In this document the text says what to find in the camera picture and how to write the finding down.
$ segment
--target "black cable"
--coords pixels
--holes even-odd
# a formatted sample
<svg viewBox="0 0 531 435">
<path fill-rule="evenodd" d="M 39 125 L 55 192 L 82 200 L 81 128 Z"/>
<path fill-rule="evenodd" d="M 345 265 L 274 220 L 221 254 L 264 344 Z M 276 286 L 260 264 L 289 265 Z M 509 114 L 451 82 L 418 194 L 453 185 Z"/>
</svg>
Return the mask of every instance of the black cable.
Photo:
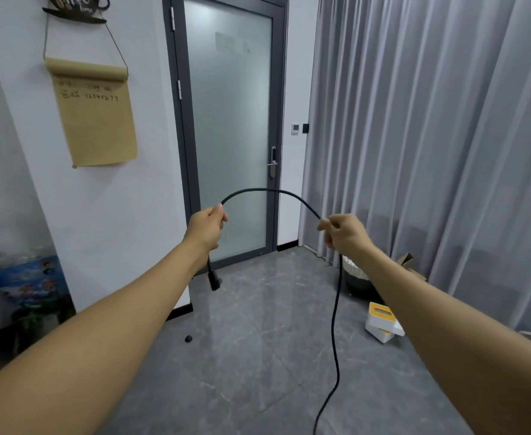
<svg viewBox="0 0 531 435">
<path fill-rule="evenodd" d="M 302 197 L 298 197 L 296 194 L 289 192 L 289 191 L 282 191 L 280 189 L 268 189 L 268 188 L 247 188 L 247 189 L 241 189 L 240 191 L 234 192 L 233 194 L 228 195 L 225 197 L 221 204 L 224 205 L 227 200 L 229 200 L 232 197 L 235 197 L 236 195 L 244 194 L 246 192 L 253 192 L 253 191 L 266 191 L 266 192 L 276 192 L 277 194 L 286 194 L 290 195 L 294 198 L 297 198 L 300 200 L 306 208 L 308 208 L 312 213 L 316 216 L 317 219 L 320 219 L 320 215 L 318 215 L 318 212 L 316 212 L 312 206 L 307 204 L 305 200 Z M 208 277 L 209 277 L 209 284 L 211 285 L 211 290 L 215 291 L 221 286 L 221 279 L 217 277 L 215 274 L 215 271 L 211 268 L 211 260 L 207 259 L 207 270 L 208 270 Z M 326 400 L 324 400 L 324 404 L 320 408 L 320 411 L 318 412 L 318 415 L 316 416 L 316 422 L 314 423 L 314 431 L 313 434 L 316 435 L 316 428 L 318 427 L 318 420 L 320 420 L 320 416 L 322 415 L 322 412 L 324 411 L 324 408 L 334 395 L 334 392 L 336 392 L 336 389 L 338 389 L 338 384 L 340 383 L 340 366 L 338 366 L 338 354 L 336 353 L 336 339 L 334 337 L 334 323 L 336 322 L 336 311 L 338 310 L 338 299 L 340 298 L 340 288 L 342 287 L 342 255 L 340 255 L 340 272 L 338 275 L 338 288 L 336 289 L 336 299 L 334 300 L 334 310 L 332 311 L 332 323 L 330 325 L 330 331 L 332 334 L 332 351 L 334 352 L 334 363 L 336 364 L 336 384 L 334 385 L 334 388 L 330 391 L 328 396 L 326 397 Z"/>
</svg>

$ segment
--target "dark gray door frame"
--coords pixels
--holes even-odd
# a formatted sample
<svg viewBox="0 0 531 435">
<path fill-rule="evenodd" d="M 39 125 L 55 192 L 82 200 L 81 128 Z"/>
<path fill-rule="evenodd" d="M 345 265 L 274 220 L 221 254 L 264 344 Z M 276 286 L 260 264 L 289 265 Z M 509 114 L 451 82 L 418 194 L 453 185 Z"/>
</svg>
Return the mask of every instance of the dark gray door frame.
<svg viewBox="0 0 531 435">
<path fill-rule="evenodd" d="M 214 0 L 226 5 L 242 8 L 272 18 L 272 60 L 270 73 L 269 98 L 269 146 L 276 146 L 275 189 L 279 189 L 282 162 L 282 123 L 284 118 L 284 90 L 286 66 L 286 36 L 288 29 L 289 0 Z M 193 104 L 191 97 L 191 79 L 189 76 L 189 58 L 187 52 L 187 31 L 185 29 L 185 10 L 183 0 L 163 0 L 163 15 L 169 54 L 169 67 L 175 106 L 177 141 L 181 164 L 185 216 L 187 223 L 191 214 L 200 210 L 197 156 L 195 152 Z M 216 269 L 240 262 L 251 257 L 275 250 L 278 234 L 279 195 L 268 192 L 268 208 L 273 214 L 273 223 L 268 223 L 266 247 L 258 250 L 219 260 L 214 263 Z"/>
</svg>

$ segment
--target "person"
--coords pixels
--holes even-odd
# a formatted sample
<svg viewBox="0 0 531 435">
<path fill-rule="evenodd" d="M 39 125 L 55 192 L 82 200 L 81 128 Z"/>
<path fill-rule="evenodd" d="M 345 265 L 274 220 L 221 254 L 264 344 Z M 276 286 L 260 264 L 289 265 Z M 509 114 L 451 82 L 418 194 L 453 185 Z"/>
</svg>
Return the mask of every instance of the person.
<svg viewBox="0 0 531 435">
<path fill-rule="evenodd" d="M 220 205 L 194 214 L 182 243 L 151 270 L 1 370 L 0 434 L 96 431 L 189 280 L 217 248 L 224 221 Z M 394 263 L 354 215 L 322 219 L 318 230 L 368 275 L 476 435 L 531 433 L 530 341 Z"/>
</svg>

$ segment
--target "hand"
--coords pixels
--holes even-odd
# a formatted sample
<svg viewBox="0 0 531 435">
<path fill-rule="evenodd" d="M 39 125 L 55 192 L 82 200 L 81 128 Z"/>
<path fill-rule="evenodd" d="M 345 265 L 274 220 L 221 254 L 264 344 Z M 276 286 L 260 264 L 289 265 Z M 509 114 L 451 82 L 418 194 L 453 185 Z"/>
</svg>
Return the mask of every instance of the hand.
<svg viewBox="0 0 531 435">
<path fill-rule="evenodd" d="M 209 252 L 219 247 L 217 242 L 221 237 L 223 222 L 229 221 L 227 214 L 223 210 L 223 205 L 219 203 L 214 208 L 207 208 L 191 215 L 189 226 L 183 237 L 183 242 L 195 245 L 201 252 L 199 267 L 203 268 L 207 262 Z"/>
<path fill-rule="evenodd" d="M 364 225 L 352 213 L 339 213 L 321 219 L 318 231 L 322 230 L 325 231 L 327 246 L 350 258 L 374 247 Z"/>
</svg>

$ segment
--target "black baseboard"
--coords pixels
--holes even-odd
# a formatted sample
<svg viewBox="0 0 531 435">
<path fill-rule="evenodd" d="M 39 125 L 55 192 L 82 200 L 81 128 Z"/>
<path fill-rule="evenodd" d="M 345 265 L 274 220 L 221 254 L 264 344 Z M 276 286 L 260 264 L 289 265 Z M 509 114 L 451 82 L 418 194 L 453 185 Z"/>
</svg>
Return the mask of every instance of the black baseboard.
<svg viewBox="0 0 531 435">
<path fill-rule="evenodd" d="M 281 252 L 282 250 L 291 249 L 292 247 L 298 247 L 298 240 L 286 242 L 285 244 L 279 244 L 278 252 Z"/>
<path fill-rule="evenodd" d="M 184 305 L 183 307 L 174 308 L 173 311 L 171 311 L 171 314 L 169 314 L 167 321 L 170 321 L 171 319 L 175 319 L 175 317 L 179 317 L 187 313 L 193 313 L 193 304 L 191 302 L 189 302 L 189 304 L 187 305 Z"/>
</svg>

